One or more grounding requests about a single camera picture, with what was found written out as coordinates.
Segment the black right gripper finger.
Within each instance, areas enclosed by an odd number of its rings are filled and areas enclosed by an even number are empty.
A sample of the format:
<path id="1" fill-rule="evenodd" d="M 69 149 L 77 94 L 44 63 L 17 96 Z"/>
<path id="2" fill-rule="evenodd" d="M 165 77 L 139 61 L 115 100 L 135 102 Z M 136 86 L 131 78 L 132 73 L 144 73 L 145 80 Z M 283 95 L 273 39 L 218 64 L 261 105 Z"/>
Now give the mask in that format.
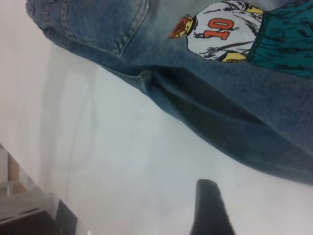
<path id="1" fill-rule="evenodd" d="M 235 235 L 218 185 L 206 179 L 196 184 L 192 235 Z"/>

